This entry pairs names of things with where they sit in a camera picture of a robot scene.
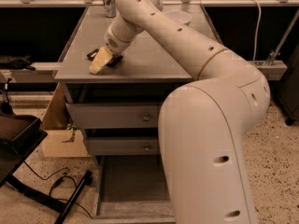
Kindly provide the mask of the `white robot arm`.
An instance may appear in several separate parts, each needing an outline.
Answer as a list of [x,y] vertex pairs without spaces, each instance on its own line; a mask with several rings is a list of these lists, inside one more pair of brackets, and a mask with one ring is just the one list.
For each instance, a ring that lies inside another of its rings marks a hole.
[[162,0],[115,3],[119,13],[92,73],[147,32],[193,79],[167,96],[158,119],[176,224],[258,224],[241,142],[269,106],[266,78],[222,44],[170,19]]

